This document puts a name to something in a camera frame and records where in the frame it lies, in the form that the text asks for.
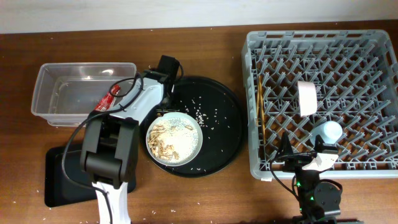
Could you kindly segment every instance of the plastic bin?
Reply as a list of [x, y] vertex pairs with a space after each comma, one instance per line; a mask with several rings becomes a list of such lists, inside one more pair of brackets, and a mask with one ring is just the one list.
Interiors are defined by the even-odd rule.
[[133, 63], [44, 64], [33, 92], [32, 114], [52, 126], [78, 126], [114, 82], [136, 71]]
[[[247, 35], [241, 56], [253, 177], [272, 178], [269, 161], [283, 132], [295, 152], [310, 151], [310, 131], [326, 121], [339, 123], [343, 135], [336, 143], [339, 158], [333, 170], [321, 177], [398, 177], [398, 63], [387, 32], [255, 31]], [[297, 81], [316, 86], [318, 109], [311, 116], [299, 115]], [[256, 112], [259, 85], [264, 121]]]

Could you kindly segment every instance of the white wall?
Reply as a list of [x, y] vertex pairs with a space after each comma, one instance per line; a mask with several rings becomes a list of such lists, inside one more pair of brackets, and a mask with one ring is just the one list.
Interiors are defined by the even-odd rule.
[[0, 0], [0, 33], [398, 19], [397, 0]]

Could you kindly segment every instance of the black round tray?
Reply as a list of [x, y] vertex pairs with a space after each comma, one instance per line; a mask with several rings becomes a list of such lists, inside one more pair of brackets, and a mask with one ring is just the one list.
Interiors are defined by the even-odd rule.
[[236, 95], [226, 86], [209, 78], [183, 78], [174, 87], [174, 101], [169, 109], [180, 110], [193, 118], [197, 117], [197, 110], [206, 114], [202, 116], [203, 144], [199, 154], [185, 165], [168, 167], [158, 163], [150, 156], [145, 140], [151, 122], [157, 118], [152, 110], [141, 124], [141, 141], [144, 152], [161, 169], [181, 177], [203, 177], [226, 167], [238, 155], [245, 116]]

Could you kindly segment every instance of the table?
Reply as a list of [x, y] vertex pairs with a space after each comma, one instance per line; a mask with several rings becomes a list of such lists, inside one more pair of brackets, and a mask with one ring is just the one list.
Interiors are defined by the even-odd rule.
[[[51, 210], [44, 205], [45, 153], [64, 145], [73, 129], [52, 127], [30, 112], [43, 63], [134, 62], [142, 71], [155, 67], [162, 54], [172, 55], [186, 75], [215, 79], [246, 104], [240, 56], [246, 34], [313, 29], [384, 29], [398, 52], [398, 21], [0, 35], [1, 223], [99, 221], [96, 200]], [[141, 148], [136, 174], [137, 188], [128, 195], [134, 223], [273, 223], [299, 215], [297, 201], [277, 182], [251, 176], [247, 143], [227, 168], [199, 179], [164, 172]], [[344, 187], [340, 219], [396, 223], [398, 179], [339, 182]]]

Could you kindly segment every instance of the white cup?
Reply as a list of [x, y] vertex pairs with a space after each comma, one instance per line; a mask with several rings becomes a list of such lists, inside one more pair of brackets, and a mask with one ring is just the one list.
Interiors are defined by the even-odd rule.
[[315, 146], [315, 137], [320, 135], [327, 144], [334, 144], [343, 134], [343, 128], [336, 121], [327, 121], [311, 131], [311, 143]]

